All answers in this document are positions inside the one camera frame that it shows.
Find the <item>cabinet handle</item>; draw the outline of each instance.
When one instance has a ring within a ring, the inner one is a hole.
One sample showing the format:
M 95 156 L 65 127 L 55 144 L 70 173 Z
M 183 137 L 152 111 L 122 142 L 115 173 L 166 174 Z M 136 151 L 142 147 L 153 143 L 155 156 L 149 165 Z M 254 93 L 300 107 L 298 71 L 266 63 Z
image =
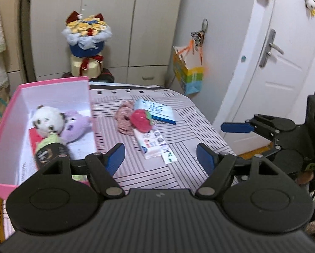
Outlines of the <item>cabinet handle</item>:
M 147 81 L 147 80 L 154 80 L 155 76 L 150 76 L 150 77 L 142 77 L 142 80 Z

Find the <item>stuffed toy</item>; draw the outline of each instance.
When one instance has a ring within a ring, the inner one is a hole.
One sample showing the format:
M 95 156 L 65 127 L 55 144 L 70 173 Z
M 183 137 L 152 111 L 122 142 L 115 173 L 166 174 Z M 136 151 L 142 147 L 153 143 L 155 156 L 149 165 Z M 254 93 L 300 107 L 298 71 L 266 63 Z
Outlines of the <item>stuffed toy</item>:
M 135 110 L 130 116 L 130 121 L 141 133 L 147 133 L 152 129 L 153 121 L 149 111 Z
M 60 137 L 67 144 L 79 139 L 86 132 L 90 127 L 91 118 L 89 116 L 82 116 L 74 110 L 66 112 L 65 117 L 66 124 Z
M 40 105 L 32 117 L 33 125 L 38 134 L 45 138 L 49 133 L 62 132 L 65 125 L 65 115 L 59 109 Z
M 118 131 L 124 135 L 134 135 L 130 116 L 134 110 L 133 101 L 124 101 L 115 113 L 115 119 L 118 123 Z
M 311 13 L 311 16 L 315 16 L 315 0 L 305 0 L 305 5 Z

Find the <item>white door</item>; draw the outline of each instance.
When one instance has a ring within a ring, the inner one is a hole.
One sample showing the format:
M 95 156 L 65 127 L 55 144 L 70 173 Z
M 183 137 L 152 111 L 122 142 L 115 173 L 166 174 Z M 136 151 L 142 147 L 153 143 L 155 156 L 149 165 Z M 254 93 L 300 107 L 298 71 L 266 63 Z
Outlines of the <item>white door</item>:
M 180 0 L 136 0 L 129 66 L 168 65 Z
M 128 66 L 134 2 L 135 0 L 82 0 L 83 17 L 101 13 L 113 33 L 102 51 L 104 67 Z
M 81 0 L 31 0 L 31 46 L 36 77 L 71 70 L 71 53 L 61 32 L 66 18 L 80 9 Z
M 286 117 L 302 89 L 315 54 L 315 16 L 304 0 L 275 0 L 269 29 L 276 31 L 273 43 L 285 53 L 272 49 L 266 66 L 257 67 L 233 122 L 256 113 Z M 269 143 L 255 133 L 227 133 L 224 139 L 236 154 Z

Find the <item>purple stuffed animal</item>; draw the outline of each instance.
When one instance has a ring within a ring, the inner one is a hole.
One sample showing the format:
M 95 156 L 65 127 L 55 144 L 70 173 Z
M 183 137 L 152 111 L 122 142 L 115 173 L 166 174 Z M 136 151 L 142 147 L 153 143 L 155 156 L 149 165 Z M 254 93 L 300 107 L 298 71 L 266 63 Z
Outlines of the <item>purple stuffed animal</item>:
M 74 110 L 66 112 L 65 119 L 67 122 L 60 137 L 66 144 L 79 139 L 90 127 L 91 123 L 89 116 L 82 116 Z

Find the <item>hanging ornament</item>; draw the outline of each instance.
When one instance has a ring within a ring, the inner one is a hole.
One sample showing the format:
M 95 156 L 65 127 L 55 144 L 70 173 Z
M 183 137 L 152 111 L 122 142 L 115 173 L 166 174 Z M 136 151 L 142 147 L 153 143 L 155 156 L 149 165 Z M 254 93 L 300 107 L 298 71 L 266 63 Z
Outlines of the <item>hanging ornament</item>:
M 305 0 L 305 5 L 311 13 L 311 16 L 315 16 L 315 0 Z

